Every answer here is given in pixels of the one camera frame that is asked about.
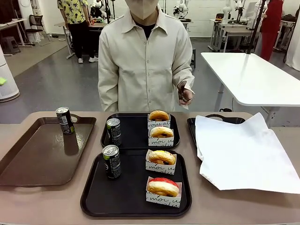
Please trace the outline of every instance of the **yellow patterned shirt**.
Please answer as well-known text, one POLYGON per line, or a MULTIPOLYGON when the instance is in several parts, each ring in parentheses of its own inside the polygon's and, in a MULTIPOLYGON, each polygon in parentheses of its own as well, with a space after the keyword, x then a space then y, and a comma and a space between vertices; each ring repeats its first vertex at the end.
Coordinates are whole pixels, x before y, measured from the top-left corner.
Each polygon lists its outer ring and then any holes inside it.
POLYGON ((69 24, 82 23, 85 21, 82 7, 87 7, 87 5, 87 0, 57 0, 57 7, 65 11, 69 24))

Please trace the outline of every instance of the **red icing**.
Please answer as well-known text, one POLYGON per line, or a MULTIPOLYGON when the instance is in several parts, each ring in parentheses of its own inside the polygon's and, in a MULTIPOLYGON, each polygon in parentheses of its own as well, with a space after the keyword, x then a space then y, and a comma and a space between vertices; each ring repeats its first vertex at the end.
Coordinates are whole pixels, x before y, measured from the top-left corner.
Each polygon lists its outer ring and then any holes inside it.
POLYGON ((167 178, 153 178, 153 179, 151 179, 151 180, 149 181, 149 183, 152 182, 152 181, 166 182, 166 183, 173 184, 173 185, 175 185, 176 187, 178 187, 178 185, 177 185, 174 181, 169 180, 169 179, 167 179, 167 178))

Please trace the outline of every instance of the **brown tray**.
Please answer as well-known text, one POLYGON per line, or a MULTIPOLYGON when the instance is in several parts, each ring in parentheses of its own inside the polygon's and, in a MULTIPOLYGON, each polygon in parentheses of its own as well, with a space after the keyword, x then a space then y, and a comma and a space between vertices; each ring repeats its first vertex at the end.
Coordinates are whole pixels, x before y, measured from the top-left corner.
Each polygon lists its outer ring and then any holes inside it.
POLYGON ((63 135, 56 117, 39 118, 0 161, 0 186, 38 187, 68 183, 96 123, 78 117, 63 135))

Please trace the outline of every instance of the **tray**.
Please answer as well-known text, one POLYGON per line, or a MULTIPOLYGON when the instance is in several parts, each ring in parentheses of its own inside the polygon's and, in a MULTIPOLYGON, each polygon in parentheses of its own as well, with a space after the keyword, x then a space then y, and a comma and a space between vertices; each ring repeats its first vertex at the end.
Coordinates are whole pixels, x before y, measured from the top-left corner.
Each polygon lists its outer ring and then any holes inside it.
MULTIPOLYGON (((174 131, 173 147, 156 147, 148 145, 148 113, 117 113, 107 119, 118 118, 121 121, 122 144, 119 149, 172 149, 180 142, 176 119, 171 116, 171 129, 174 131)), ((109 145, 106 125, 101 137, 102 146, 109 145)))
POLYGON ((64 185, 77 168, 96 118, 78 117, 63 135, 56 117, 37 119, 0 161, 0 186, 64 185))
POLYGON ((186 213, 192 196, 183 157, 177 154, 174 175, 145 169, 147 150, 127 150, 120 152, 122 174, 115 180, 106 176, 102 154, 94 160, 82 197, 81 208, 92 217, 168 217, 186 213), (165 177, 174 182, 182 182, 182 197, 179 208, 146 201, 148 177, 165 177))
MULTIPOLYGON (((212 115, 208 115, 206 117, 208 117, 208 118, 218 117, 218 118, 221 118, 223 122, 233 123, 233 124, 241 124, 246 121, 245 119, 240 118, 240 117, 225 117, 225 116, 221 116, 218 114, 212 114, 212 115)), ((188 118, 187 119, 188 128, 192 134, 192 138, 194 140, 195 146, 197 147, 195 121, 196 121, 196 118, 188 118)))

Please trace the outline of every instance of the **neck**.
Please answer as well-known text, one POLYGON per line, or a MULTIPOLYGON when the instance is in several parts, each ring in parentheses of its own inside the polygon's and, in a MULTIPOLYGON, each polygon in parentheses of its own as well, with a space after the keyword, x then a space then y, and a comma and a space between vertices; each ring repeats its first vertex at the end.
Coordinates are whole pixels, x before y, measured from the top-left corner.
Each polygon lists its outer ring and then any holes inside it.
POLYGON ((144 20, 137 17, 133 13, 131 13, 131 16, 132 16, 133 20, 136 21, 137 23, 139 23, 141 25, 145 25, 145 26, 150 26, 150 25, 156 24, 156 20, 158 19, 158 9, 156 9, 150 16, 148 16, 144 20))

